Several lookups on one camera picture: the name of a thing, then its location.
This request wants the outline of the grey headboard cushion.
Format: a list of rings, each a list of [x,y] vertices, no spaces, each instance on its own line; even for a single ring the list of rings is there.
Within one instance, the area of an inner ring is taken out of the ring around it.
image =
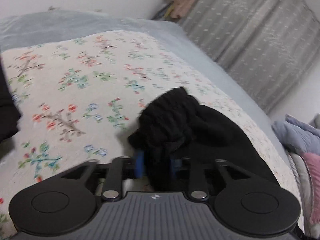
[[[313,119],[309,122],[309,125],[314,127],[315,129],[320,129],[320,114],[317,113]]]

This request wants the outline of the grey patterned curtain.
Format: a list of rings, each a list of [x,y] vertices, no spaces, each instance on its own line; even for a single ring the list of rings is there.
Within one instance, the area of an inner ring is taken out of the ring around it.
[[[180,26],[265,113],[319,56],[319,20],[303,0],[196,0]]]

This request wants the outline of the black pants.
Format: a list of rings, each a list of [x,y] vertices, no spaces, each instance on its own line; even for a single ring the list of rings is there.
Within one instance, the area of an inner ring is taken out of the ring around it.
[[[144,153],[145,174],[155,191],[181,191],[183,180],[172,172],[172,159],[202,163],[225,159],[273,183],[268,165],[242,129],[222,113],[200,104],[182,88],[173,88],[142,111],[139,128],[128,137]]]

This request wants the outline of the blue grey blanket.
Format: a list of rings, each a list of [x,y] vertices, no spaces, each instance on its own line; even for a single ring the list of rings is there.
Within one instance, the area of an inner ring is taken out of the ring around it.
[[[304,123],[291,115],[272,124],[277,139],[290,152],[302,155],[319,155],[319,129]]]

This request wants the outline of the floral white cloth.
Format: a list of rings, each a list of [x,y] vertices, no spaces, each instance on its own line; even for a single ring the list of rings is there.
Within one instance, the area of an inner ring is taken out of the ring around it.
[[[22,115],[14,147],[1,159],[1,239],[16,233],[8,211],[16,193],[83,161],[129,154],[139,114],[175,87],[235,122],[280,185],[299,196],[289,164],[252,118],[148,34],[108,31],[3,50],[1,60]]]

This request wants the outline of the light blue bed sheet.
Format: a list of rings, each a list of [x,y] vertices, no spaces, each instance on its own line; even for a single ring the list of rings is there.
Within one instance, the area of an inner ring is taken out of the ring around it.
[[[223,69],[203,53],[180,26],[172,22],[115,18],[101,12],[53,10],[1,19],[1,51],[76,39],[113,30],[146,33],[161,42],[230,96],[267,135],[279,156],[287,155],[271,128],[271,120]]]

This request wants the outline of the yellow stick by wall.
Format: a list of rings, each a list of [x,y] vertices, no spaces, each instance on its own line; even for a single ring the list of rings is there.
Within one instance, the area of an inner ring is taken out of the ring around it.
[[[170,3],[170,4],[168,4],[166,7],[164,7],[164,8],[162,9],[162,11],[161,11],[161,17],[160,17],[160,19],[161,19],[161,20],[167,19],[167,18],[170,16],[170,14],[171,14],[171,12],[172,12],[173,9],[174,9],[173,3]]]

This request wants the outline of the pink hanging garment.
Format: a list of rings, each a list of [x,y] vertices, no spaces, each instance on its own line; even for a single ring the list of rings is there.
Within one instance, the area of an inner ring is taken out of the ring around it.
[[[170,17],[173,19],[183,18],[191,9],[195,0],[175,0]]]

